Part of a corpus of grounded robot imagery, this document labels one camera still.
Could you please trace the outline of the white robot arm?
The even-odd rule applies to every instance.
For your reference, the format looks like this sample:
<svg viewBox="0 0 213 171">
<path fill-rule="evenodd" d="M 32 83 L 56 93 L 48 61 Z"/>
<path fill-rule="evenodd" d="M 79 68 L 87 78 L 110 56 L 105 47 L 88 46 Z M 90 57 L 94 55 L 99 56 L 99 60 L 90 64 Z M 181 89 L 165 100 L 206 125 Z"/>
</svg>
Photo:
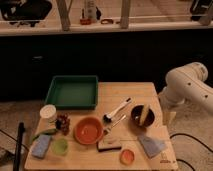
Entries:
<svg viewBox="0 0 213 171">
<path fill-rule="evenodd" d="M 161 106 L 169 109 L 190 100 L 213 115 L 213 88 L 205 84 L 207 78 L 208 70 L 200 62 L 170 70 L 165 76 L 166 86 L 159 94 Z"/>
</svg>

